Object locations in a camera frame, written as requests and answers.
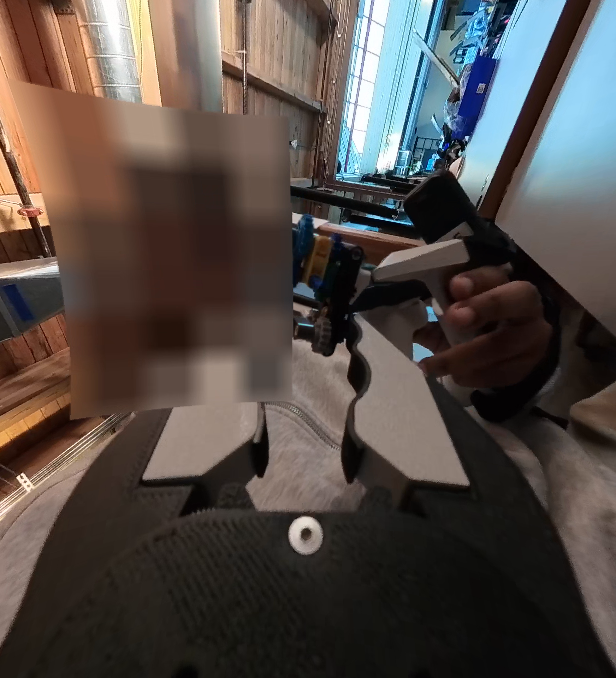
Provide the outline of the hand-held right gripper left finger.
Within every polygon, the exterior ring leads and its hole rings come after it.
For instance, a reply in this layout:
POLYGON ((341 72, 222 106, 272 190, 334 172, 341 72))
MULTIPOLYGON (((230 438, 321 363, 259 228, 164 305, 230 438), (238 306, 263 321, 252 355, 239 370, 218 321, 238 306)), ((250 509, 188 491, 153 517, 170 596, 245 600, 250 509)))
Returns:
POLYGON ((249 482, 263 477, 270 444, 261 403, 172 409, 144 482, 249 482))

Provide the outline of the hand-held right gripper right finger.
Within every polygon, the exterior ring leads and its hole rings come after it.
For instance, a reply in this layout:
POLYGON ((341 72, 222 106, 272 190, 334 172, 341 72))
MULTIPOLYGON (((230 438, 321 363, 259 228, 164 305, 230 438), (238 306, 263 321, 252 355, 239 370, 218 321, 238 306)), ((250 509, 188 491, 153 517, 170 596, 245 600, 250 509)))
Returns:
POLYGON ((382 488, 397 508, 417 489, 469 490, 470 482, 431 392, 413 361, 363 314, 350 320, 342 470, 349 484, 382 488))

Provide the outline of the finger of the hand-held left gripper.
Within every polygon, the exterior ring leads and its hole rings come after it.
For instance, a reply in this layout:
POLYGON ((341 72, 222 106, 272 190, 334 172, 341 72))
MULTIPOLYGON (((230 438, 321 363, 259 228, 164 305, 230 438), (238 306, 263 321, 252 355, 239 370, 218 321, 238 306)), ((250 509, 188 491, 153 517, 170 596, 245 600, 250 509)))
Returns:
POLYGON ((372 271, 372 282, 383 284, 425 281, 433 273, 469 261, 468 249, 460 239, 422 245, 386 256, 372 271))
POLYGON ((414 334, 427 325, 425 284, 370 284, 351 303, 392 344, 413 344, 414 334))

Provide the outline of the blue yellow black lego model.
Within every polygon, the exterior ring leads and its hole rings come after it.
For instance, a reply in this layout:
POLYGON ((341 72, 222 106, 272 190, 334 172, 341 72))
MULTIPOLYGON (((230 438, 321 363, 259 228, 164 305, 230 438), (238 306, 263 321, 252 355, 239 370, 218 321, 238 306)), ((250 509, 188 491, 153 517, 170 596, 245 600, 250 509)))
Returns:
POLYGON ((292 284, 312 291, 313 306, 308 316, 295 312, 295 340, 309 343, 323 357, 333 355, 346 338, 363 263, 360 246, 344 242, 338 234, 318 234, 311 215, 298 219, 292 227, 292 284))

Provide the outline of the person's left forearm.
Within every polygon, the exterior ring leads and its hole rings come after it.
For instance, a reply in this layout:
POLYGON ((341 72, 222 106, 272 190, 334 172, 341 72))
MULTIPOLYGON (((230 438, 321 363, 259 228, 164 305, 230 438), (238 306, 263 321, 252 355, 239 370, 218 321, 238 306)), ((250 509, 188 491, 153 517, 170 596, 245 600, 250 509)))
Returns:
POLYGON ((616 337, 585 310, 563 314, 559 375, 540 407, 595 444, 616 439, 616 337))

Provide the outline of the person's left hand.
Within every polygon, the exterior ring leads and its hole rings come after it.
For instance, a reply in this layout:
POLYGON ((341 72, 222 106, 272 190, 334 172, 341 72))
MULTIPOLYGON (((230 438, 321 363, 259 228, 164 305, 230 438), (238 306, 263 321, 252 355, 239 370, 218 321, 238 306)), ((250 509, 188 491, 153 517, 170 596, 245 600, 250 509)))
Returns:
POLYGON ((533 284, 509 280, 505 267, 481 267, 451 278, 448 293, 445 327, 472 339, 450 346, 439 330, 419 332, 417 342, 433 353, 419 364, 426 376, 502 388, 520 382, 544 358, 553 329, 533 284))

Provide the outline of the grey fleece zip jacket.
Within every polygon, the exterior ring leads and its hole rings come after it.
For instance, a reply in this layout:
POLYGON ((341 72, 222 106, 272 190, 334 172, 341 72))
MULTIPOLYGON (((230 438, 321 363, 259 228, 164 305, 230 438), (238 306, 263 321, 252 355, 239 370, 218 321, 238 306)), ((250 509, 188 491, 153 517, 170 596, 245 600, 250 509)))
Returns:
MULTIPOLYGON (((295 414, 272 405, 268 413, 270 465, 248 492, 260 509, 356 509, 363 488, 348 486, 340 445, 353 390, 346 350, 322 358, 294 351, 295 414)), ((616 666, 616 439, 599 444, 533 417, 492 424, 473 417, 521 470, 562 537, 593 624, 616 666)), ((22 501, 0 524, 0 645, 23 599, 35 562, 63 505, 97 447, 22 501)))

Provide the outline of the white table with wooden edge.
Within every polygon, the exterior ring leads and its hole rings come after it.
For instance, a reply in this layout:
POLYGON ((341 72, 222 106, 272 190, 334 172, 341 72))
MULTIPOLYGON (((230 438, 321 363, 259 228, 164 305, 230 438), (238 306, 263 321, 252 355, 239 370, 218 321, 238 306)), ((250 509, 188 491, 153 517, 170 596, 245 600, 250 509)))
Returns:
POLYGON ((616 1, 520 1, 459 180, 616 337, 616 1))

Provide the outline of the large bright window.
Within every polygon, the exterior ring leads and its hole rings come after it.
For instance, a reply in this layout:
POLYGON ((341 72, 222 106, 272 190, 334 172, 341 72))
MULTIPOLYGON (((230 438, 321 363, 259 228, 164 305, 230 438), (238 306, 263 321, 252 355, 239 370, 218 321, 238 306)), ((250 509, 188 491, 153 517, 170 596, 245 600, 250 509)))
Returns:
POLYGON ((359 1, 346 53, 335 175, 358 182, 392 169, 405 131, 432 1, 359 1))

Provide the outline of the dark sprinkler pipe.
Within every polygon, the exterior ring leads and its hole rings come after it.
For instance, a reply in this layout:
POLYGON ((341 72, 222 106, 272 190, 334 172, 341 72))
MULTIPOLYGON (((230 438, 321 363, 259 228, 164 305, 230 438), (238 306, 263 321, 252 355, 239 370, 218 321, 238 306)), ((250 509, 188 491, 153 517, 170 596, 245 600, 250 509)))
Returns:
POLYGON ((12 145, 10 143, 9 136, 6 131, 6 127, 4 126, 1 117, 0 117, 0 151, 2 157, 4 158, 7 170, 12 179, 12 182, 14 183, 19 198, 20 208, 18 210, 18 213, 24 218, 26 218, 26 220, 28 221, 32 229, 32 232, 35 234, 35 237, 40 245, 43 256, 45 258, 51 258, 52 253, 40 223, 40 216, 42 215, 42 210, 41 208, 36 207, 35 204, 32 202, 31 195, 24 182, 23 174, 18 165, 18 161, 16 159, 16 156, 12 149, 12 145))

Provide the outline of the black metal table frame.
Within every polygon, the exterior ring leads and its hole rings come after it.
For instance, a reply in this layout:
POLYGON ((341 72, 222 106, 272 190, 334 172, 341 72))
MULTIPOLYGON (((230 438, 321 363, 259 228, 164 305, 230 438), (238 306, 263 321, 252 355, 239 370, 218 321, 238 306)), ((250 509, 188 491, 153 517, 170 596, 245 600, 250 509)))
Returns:
POLYGON ((412 220, 403 206, 404 192, 391 185, 371 182, 338 181, 320 183, 310 177, 291 178, 290 196, 317 216, 338 214, 338 221, 354 222, 368 218, 411 227, 412 220))

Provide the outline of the grey rectangular air duct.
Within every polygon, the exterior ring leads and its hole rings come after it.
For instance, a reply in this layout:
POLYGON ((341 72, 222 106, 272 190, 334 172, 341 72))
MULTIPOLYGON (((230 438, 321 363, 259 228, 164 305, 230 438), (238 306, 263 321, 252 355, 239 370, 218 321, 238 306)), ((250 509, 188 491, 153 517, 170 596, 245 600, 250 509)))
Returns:
POLYGON ((0 264, 0 343, 64 309, 56 257, 0 264))

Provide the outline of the round silver air duct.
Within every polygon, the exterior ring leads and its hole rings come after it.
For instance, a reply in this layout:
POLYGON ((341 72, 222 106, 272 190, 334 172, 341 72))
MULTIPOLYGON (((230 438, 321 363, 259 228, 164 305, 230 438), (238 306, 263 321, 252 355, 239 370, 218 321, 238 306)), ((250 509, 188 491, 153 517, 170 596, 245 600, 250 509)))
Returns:
POLYGON ((73 1, 95 96, 143 103, 126 1, 73 1))

